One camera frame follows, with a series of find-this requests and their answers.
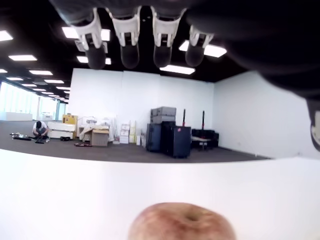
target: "black ceiling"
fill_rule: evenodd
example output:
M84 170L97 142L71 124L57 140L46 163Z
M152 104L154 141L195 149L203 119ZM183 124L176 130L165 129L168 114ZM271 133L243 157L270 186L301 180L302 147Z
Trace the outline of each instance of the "black ceiling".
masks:
M76 56L84 56L79 52L75 40L66 38L62 27L67 25L60 18L56 10L47 0L33 1L1 1L0 3L0 31L6 30L13 40L0 41L0 78L7 81L6 77L21 77L23 83L32 83L36 79L63 80L65 84L56 85L70 87L73 68L89 68L87 63L79 63ZM110 29L111 36L108 41L107 57L111 58L111 65L106 65L104 70L125 71L121 63L120 45L115 35L112 21L104 9L98 10L101 26ZM194 79L206 82L219 80L245 72L246 69L237 65L227 55L220 58L205 56L203 62L195 68L191 75L160 71L153 61L154 39L152 33L152 18L149 7L143 7L140 13L139 36L139 65L130 71L154 73L162 76ZM189 39L190 26L182 18L177 36L172 47L171 64L186 66L185 52L179 46ZM37 61L13 61L9 55L34 55ZM52 76L33 75L29 70L48 70ZM54 85L39 86L61 97L65 96L63 90L58 90Z

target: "white tabletop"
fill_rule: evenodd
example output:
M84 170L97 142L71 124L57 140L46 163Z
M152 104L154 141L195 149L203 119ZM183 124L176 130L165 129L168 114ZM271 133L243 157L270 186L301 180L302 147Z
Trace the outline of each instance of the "white tabletop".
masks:
M238 240L319 240L320 161L119 163L0 149L1 240L126 240L161 202L216 211Z

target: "rectangular ceiling light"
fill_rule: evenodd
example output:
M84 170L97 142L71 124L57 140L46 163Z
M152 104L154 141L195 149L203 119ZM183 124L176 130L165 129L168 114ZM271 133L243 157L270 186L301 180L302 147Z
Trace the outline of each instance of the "rectangular ceiling light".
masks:
M56 88L60 89L60 90L70 90L71 89L71 87L66 87L66 86L57 86Z
M62 80L51 80L51 79L46 79L44 80L48 84L64 84L65 82Z
M73 27L63 26L62 31L67 39L78 39L78 33ZM101 30L101 39L102 41L110 41L110 30L102 29Z
M7 77L6 79L11 80L11 81L23 81L23 79L20 77Z
M87 64L89 62L88 58L86 56L77 56L76 57L78 59L78 61L82 64ZM105 64L110 65L111 64L111 59L109 57L107 57L105 59Z
M184 41L184 43L179 47L179 50L180 51L187 51L188 49L188 46L189 46L189 41L186 40ZM219 58L221 57L222 55L226 54L227 53L227 50L221 46L215 46L215 45L207 45L204 49L204 55L207 55L207 56L211 56L211 57L216 57L216 58Z
M0 41L7 41L14 39L7 31L0 31Z
M21 84L22 86L25 86L25 87L36 87L37 85L35 84Z
M173 72L178 74L192 74L195 72L194 68L185 66L168 65L165 67L160 67L161 71Z
M105 64L111 65L111 59L109 57L105 59Z
M110 30L102 29L101 30L101 39L102 41L110 41Z
M53 75L50 71L29 70L29 72L35 75Z
M37 61L33 55L12 55L9 58L13 61Z

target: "gray carpet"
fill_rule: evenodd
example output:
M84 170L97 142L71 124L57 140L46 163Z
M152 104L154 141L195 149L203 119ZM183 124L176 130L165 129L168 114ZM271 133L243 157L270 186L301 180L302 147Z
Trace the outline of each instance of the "gray carpet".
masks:
M161 153L148 152L143 147L134 144L76 147L74 143L77 143L77 140L65 142L51 139L45 144L35 144L34 140L15 140L9 135L15 132L32 135L34 123L35 121L0 121L0 149L58 158L132 163L218 163L265 159L222 148L209 151L194 149L187 159L176 159Z

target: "apple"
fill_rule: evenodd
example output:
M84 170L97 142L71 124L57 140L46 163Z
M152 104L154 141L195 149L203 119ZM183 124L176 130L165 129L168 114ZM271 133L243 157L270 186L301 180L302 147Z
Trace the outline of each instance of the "apple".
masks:
M182 202L147 207L133 221L128 240L235 240L231 224L220 214Z

